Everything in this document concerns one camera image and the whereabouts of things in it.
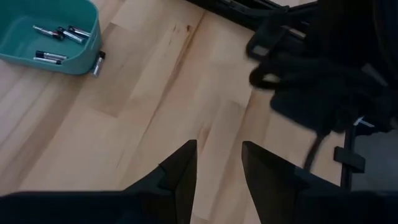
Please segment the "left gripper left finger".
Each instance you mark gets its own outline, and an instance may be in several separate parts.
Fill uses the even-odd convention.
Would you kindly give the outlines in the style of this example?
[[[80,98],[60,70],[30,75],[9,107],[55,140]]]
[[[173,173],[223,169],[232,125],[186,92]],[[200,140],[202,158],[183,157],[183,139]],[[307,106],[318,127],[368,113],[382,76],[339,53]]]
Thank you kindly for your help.
[[[197,183],[197,141],[191,139],[123,192],[132,197],[124,223],[190,223]]]

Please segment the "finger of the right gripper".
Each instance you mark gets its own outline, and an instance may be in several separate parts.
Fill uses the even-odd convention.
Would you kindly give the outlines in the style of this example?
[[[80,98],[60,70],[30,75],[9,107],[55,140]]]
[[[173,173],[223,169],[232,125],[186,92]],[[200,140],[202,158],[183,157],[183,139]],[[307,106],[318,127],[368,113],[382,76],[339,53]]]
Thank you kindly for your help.
[[[265,59],[267,54],[278,46],[286,34],[286,30],[277,32],[257,30],[246,45],[246,55],[256,61]]]
[[[268,65],[260,63],[249,75],[249,83],[254,88],[262,90],[276,90],[283,87],[281,82],[266,80],[266,76],[270,75]]]

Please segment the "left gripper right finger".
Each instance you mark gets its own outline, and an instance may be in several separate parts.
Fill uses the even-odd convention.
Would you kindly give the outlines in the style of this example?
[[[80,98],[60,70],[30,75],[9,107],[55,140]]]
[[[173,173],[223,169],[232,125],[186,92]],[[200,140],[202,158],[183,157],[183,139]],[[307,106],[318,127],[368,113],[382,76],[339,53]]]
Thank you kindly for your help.
[[[244,141],[241,152],[246,182],[261,223],[325,223],[323,197],[340,187],[261,146]]]

